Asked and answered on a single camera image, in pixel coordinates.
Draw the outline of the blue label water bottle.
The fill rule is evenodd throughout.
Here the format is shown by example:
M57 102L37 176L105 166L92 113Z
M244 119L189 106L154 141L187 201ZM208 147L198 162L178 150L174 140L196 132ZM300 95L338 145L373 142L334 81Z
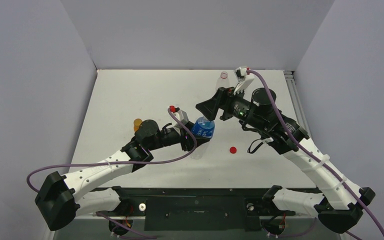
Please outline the blue label water bottle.
M215 131L215 122L210 121L206 119L204 116L199 117L196 121L194 126L192 127L191 132L196 135L196 140L198 141L198 137L202 137L208 140L211 140L211 138L214 135ZM195 151L190 155L190 157L194 160L201 159L204 154L206 153L208 147L210 145L210 142L201 143L199 147L195 149Z

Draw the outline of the orange juice bottle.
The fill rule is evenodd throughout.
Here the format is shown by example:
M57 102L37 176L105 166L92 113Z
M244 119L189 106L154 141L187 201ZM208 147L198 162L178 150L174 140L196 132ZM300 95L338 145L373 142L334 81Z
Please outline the orange juice bottle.
M136 131L140 128L142 122L143 122L143 120L140 119L140 118L136 118L136 119L133 121L133 130L134 130L134 132L136 132Z

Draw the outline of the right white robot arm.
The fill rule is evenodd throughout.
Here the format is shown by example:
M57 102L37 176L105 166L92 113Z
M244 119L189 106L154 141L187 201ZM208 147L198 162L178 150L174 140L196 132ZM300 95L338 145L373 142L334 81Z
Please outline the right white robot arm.
M375 192L340 173L307 131L273 106L275 100L275 92L263 87L253 91L251 100L222 87L196 109L208 120L214 120L219 110L223 121L237 118L244 131L258 133L264 144L296 165L318 188L318 193L308 193L272 186L262 198L267 213L289 211L315 217L329 230L345 233L361 219Z

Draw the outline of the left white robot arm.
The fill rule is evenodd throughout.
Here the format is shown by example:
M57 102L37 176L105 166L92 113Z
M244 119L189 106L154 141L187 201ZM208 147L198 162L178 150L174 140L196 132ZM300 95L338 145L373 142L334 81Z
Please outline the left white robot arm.
M122 197L121 187L99 187L151 163L152 150L179 144L183 151L191 152L210 141L208 137L191 134L192 125L187 122L185 127L160 129L156 121L145 120L131 141L106 159L64 175L58 171L50 173L34 200L48 228L60 230L76 216L99 211L125 214L129 201Z

